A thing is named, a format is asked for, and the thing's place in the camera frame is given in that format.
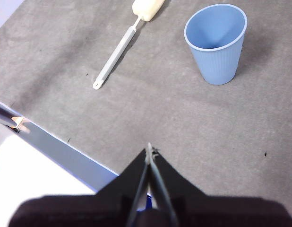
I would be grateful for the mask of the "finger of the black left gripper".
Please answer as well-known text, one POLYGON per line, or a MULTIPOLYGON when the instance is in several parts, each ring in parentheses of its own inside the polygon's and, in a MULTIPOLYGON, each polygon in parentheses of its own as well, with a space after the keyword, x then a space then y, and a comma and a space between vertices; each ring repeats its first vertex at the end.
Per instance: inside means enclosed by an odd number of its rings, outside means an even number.
POLYGON ((11 227, 124 227, 136 210, 146 177, 143 149, 125 170, 93 195, 43 196, 23 202, 11 227))

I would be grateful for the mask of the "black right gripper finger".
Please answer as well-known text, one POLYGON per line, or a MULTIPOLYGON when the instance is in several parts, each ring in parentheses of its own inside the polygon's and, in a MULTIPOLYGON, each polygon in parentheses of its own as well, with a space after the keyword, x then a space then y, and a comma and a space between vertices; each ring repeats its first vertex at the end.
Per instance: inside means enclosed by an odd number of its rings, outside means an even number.
POLYGON ((283 204, 260 197, 205 194, 158 152, 153 161, 162 177, 180 227, 290 227, 283 204))

